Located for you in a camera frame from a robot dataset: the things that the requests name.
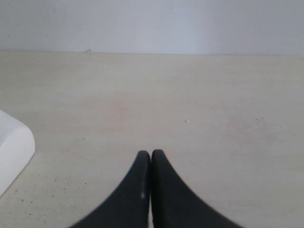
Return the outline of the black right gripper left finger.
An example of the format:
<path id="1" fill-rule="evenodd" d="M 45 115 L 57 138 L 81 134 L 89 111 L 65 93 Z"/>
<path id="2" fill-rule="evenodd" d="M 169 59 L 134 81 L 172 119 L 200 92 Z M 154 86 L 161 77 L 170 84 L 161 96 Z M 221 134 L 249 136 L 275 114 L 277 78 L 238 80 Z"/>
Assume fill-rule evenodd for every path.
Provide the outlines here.
<path id="1" fill-rule="evenodd" d="M 150 155 L 139 151 L 110 196 L 73 228 L 147 228 L 150 208 Z"/>

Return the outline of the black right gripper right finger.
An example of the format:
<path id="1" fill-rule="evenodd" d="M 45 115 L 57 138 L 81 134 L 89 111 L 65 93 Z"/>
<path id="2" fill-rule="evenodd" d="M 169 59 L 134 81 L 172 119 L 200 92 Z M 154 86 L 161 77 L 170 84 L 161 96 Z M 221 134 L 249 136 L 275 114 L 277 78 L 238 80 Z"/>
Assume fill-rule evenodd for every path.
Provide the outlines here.
<path id="1" fill-rule="evenodd" d="M 163 150 L 152 152 L 152 219 L 155 228 L 239 228 L 201 200 L 181 179 Z"/>

